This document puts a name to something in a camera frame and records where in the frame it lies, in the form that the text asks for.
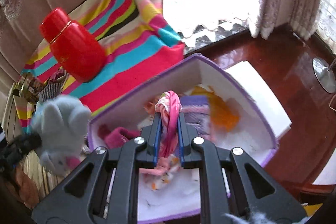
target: metal lamp base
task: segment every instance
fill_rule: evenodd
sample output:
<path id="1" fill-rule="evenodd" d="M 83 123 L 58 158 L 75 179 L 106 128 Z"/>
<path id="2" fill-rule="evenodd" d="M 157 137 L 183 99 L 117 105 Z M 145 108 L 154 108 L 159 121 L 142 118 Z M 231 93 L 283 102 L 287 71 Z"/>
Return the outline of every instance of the metal lamp base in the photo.
<path id="1" fill-rule="evenodd" d="M 328 63 L 322 58 L 315 57 L 313 59 L 313 69 L 317 80 L 326 92 L 336 92 L 336 80 L 333 70 L 329 67 Z"/>

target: striped fabric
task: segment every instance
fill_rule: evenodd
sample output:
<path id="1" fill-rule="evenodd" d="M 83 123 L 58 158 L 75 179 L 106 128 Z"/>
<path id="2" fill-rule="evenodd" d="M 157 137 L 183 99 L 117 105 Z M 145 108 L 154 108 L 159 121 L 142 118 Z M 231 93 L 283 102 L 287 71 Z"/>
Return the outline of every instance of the striped fabric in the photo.
<path id="1" fill-rule="evenodd" d="M 63 94 L 79 98 L 93 115 L 137 85 L 183 58 L 184 44 L 162 15 L 162 0 L 87 0 L 69 14 L 92 33 L 106 52 L 106 65 L 90 82 L 70 76 Z M 45 40 L 23 72 L 46 81 L 60 64 Z M 31 115 L 18 111 L 22 126 Z"/>
<path id="2" fill-rule="evenodd" d="M 57 97 L 62 93 L 63 83 L 50 83 L 39 93 L 39 101 L 43 103 L 46 100 Z"/>
<path id="3" fill-rule="evenodd" d="M 34 105 L 28 103 L 23 97 L 13 96 L 16 113 L 23 133 L 30 133 L 30 120 L 35 110 Z"/>

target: gray plush ear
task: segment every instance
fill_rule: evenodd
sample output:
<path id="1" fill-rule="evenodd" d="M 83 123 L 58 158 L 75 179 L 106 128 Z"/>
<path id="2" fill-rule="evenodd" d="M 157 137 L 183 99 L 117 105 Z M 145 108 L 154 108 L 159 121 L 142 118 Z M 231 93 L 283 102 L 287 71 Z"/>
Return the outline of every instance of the gray plush ear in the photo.
<path id="1" fill-rule="evenodd" d="M 62 114 L 58 107 L 51 103 L 46 103 L 42 110 L 42 133 L 55 131 L 64 126 Z"/>
<path id="2" fill-rule="evenodd" d="M 69 116 L 69 127 L 78 136 L 87 134 L 87 125 L 91 118 L 91 110 L 87 106 L 77 106 Z"/>

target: red bottle cap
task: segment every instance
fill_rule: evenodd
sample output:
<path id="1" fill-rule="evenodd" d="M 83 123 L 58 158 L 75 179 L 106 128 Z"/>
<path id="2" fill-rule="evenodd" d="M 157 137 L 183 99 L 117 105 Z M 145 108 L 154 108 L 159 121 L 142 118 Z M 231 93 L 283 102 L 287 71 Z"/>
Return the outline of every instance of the red bottle cap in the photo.
<path id="1" fill-rule="evenodd" d="M 51 11 L 40 25 L 40 32 L 50 43 L 71 19 L 62 8 Z"/>

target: gray stuffed animal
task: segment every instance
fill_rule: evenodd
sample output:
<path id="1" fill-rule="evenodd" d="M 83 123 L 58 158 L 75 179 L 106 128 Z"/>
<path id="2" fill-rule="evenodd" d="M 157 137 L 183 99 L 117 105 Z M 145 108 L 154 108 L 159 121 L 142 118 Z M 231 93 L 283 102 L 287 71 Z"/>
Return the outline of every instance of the gray stuffed animal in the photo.
<path id="1" fill-rule="evenodd" d="M 59 176 L 78 165 L 90 118 L 90 109 L 75 97 L 59 95 L 44 102 L 31 121 L 42 140 L 35 150 L 40 164 Z"/>

